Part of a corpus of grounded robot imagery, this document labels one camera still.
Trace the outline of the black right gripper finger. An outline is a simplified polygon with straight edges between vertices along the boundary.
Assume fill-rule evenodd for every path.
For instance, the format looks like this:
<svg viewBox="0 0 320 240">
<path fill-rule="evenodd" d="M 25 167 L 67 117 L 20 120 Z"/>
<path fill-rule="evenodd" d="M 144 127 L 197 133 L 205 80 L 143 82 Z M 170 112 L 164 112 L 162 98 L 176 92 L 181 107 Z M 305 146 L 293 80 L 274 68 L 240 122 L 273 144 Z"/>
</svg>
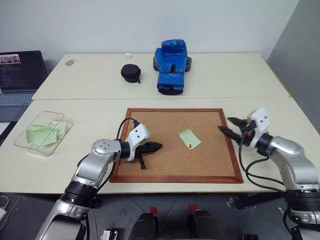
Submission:
<svg viewBox="0 0 320 240">
<path fill-rule="evenodd" d="M 218 128 L 225 136 L 234 140 L 237 144 L 239 144 L 241 142 L 242 136 L 233 132 L 230 128 L 228 128 L 226 126 L 222 126 L 222 125 L 219 125 Z"/>
<path fill-rule="evenodd" d="M 245 128 L 247 126 L 246 119 L 239 119 L 237 117 L 228 117 L 227 118 L 232 124 L 239 127 L 240 129 Z"/>
</svg>

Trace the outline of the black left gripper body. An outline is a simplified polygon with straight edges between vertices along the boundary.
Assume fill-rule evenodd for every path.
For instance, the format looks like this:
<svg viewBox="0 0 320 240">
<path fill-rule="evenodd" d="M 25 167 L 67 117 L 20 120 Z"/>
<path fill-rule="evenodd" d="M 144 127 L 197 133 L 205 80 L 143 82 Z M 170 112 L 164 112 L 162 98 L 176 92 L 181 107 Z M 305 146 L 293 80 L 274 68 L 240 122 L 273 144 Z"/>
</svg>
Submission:
<svg viewBox="0 0 320 240">
<path fill-rule="evenodd" d="M 142 145 L 139 145 L 135 149 L 134 158 L 135 159 L 139 159 L 140 156 L 142 156 L 144 154 L 149 154 L 150 153 L 150 147 L 151 147 L 151 143 L 150 142 L 146 142 L 146 143 L 144 143 Z"/>
</svg>

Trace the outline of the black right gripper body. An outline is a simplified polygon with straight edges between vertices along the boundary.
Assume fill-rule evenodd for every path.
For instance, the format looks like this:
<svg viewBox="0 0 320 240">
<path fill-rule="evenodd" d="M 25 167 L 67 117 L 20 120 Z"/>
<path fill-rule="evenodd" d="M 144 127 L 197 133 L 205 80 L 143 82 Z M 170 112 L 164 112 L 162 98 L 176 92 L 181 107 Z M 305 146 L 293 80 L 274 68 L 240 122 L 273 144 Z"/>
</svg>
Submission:
<svg viewBox="0 0 320 240">
<path fill-rule="evenodd" d="M 255 136 L 256 123 L 254 120 L 243 120 L 239 127 L 241 134 L 244 136 L 243 144 L 249 147 Z"/>
</svg>

